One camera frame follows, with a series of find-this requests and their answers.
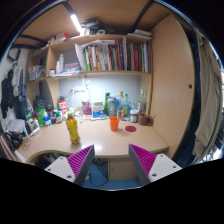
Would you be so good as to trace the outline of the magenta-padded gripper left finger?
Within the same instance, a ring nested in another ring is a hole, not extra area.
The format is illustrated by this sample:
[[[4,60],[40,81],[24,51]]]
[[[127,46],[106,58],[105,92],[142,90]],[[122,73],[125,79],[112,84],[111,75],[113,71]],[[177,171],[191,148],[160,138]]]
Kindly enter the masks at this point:
[[[46,168],[46,171],[82,186],[94,155],[94,146],[90,145],[69,157],[60,156]]]

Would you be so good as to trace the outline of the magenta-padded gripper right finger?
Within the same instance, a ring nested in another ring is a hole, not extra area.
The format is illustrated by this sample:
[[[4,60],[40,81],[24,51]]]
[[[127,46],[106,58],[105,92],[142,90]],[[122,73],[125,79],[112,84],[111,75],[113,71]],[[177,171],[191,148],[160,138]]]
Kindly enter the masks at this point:
[[[181,170],[181,167],[165,154],[155,155],[133,144],[129,145],[129,156],[142,186]]]

